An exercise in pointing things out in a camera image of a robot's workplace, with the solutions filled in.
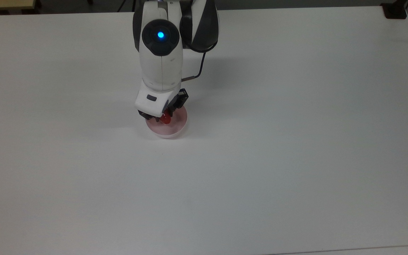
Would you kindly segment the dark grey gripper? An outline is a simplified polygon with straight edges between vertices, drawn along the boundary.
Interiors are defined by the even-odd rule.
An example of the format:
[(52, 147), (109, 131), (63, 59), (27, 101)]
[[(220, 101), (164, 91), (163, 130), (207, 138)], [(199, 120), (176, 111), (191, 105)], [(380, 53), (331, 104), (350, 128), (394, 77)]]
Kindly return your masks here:
[(135, 108), (144, 119), (154, 119), (159, 122), (166, 110), (172, 117), (175, 110), (182, 108), (187, 100), (188, 93), (186, 89), (181, 88), (181, 82), (172, 89), (157, 91), (142, 80), (135, 100)]

